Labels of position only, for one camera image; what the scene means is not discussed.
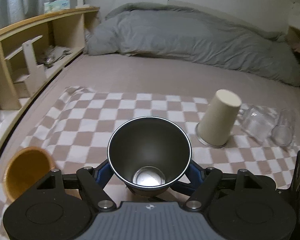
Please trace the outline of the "cream upside-down cup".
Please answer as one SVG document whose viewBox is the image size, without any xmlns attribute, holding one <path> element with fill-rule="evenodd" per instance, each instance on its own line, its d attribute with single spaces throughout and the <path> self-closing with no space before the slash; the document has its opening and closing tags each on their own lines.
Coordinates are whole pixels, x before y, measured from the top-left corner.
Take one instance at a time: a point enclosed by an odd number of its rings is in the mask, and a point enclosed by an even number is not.
<svg viewBox="0 0 300 240">
<path fill-rule="evenodd" d="M 198 140 L 209 147 L 223 148 L 230 138 L 241 104 L 241 98 L 234 92 L 218 90 L 196 126 Z"/>
</svg>

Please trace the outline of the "orange-brown wooden cup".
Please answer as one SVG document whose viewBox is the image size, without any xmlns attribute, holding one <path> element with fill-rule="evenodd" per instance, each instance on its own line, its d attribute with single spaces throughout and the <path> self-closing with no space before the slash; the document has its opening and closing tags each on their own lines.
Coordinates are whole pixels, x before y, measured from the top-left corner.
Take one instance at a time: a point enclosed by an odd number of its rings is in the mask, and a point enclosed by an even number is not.
<svg viewBox="0 0 300 240">
<path fill-rule="evenodd" d="M 18 151 L 9 161 L 3 178 L 9 201 L 15 201 L 55 166 L 51 155 L 42 148 L 31 146 Z"/>
</svg>

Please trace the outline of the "brown white checkered blanket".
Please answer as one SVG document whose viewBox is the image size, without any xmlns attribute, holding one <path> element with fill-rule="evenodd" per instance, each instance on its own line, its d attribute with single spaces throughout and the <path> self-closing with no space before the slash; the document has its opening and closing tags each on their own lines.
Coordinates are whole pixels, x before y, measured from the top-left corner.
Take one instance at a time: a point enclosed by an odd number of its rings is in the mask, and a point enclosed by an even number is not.
<svg viewBox="0 0 300 240">
<path fill-rule="evenodd" d="M 196 126 L 209 102 L 176 95 L 98 93 L 69 87 L 25 138 L 55 161 L 15 201 L 0 185 L 0 239 L 300 239 L 300 149 L 258 145 L 236 118 L 223 148 L 202 144 Z M 184 174 L 165 192 L 132 193 L 115 174 L 104 188 L 114 210 L 91 210 L 78 190 L 77 170 L 107 159 L 115 130 L 157 116 L 188 136 L 192 159 L 222 171 L 205 210 L 185 210 L 195 188 Z"/>
</svg>

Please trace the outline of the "clear ribbed glass mug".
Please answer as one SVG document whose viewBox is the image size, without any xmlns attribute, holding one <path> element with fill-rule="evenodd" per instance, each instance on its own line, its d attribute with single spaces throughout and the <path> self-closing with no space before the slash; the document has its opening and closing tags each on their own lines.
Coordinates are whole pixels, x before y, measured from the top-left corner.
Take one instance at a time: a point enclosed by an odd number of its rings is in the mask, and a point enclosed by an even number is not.
<svg viewBox="0 0 300 240">
<path fill-rule="evenodd" d="M 276 124 L 276 115 L 263 107 L 251 105 L 239 110 L 239 123 L 243 132 L 262 145 Z"/>
</svg>

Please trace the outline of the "clear glass tumbler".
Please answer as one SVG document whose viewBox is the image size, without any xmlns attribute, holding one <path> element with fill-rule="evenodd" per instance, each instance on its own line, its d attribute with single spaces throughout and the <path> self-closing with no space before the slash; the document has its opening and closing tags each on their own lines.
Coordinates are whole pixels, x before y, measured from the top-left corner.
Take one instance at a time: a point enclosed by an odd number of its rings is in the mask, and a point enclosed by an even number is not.
<svg viewBox="0 0 300 240">
<path fill-rule="evenodd" d="M 276 125 L 271 131 L 270 138 L 280 147 L 289 146 L 294 138 L 295 112 L 292 109 L 282 109 L 277 117 Z"/>
</svg>

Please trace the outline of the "small wooden stand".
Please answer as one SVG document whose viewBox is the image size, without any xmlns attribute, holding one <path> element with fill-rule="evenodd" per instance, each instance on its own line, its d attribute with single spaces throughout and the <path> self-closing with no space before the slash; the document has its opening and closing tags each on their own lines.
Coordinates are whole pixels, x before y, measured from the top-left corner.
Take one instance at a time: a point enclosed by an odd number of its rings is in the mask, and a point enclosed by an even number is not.
<svg viewBox="0 0 300 240">
<path fill-rule="evenodd" d="M 33 48 L 34 42 L 42 37 L 39 35 L 22 43 L 20 47 L 5 56 L 12 83 L 20 99 L 34 96 L 47 80 L 45 67 L 37 63 Z"/>
</svg>

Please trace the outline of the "wooden headboard shelf unit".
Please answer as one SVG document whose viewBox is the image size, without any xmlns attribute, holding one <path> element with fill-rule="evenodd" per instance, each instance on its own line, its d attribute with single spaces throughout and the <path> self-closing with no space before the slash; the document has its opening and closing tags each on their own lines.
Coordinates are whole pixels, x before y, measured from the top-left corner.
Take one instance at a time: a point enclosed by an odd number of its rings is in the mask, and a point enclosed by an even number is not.
<svg viewBox="0 0 300 240">
<path fill-rule="evenodd" d="M 84 30 L 97 25 L 99 8 L 66 9 L 0 29 L 0 150 L 28 105 L 84 49 Z M 37 59 L 49 49 L 70 53 L 46 68 Z"/>
</svg>

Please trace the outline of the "grey duvet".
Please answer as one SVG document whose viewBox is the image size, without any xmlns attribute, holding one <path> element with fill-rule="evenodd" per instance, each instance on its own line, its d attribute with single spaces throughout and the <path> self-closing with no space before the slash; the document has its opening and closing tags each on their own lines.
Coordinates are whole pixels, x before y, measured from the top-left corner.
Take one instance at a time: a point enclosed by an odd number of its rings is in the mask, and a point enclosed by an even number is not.
<svg viewBox="0 0 300 240">
<path fill-rule="evenodd" d="M 120 53 L 179 59 L 300 85 L 300 64 L 285 35 L 189 7 L 127 3 L 86 34 L 91 56 Z"/>
</svg>

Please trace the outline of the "tissue pack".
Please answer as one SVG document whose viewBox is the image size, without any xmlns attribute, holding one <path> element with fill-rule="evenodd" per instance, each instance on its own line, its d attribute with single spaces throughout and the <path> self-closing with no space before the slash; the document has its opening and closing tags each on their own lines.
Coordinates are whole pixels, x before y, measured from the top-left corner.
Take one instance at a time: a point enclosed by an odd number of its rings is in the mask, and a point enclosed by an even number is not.
<svg viewBox="0 0 300 240">
<path fill-rule="evenodd" d="M 51 13 L 61 10 L 70 9 L 70 1 L 69 0 L 55 0 L 53 2 L 45 2 L 44 3 L 44 13 Z"/>
</svg>

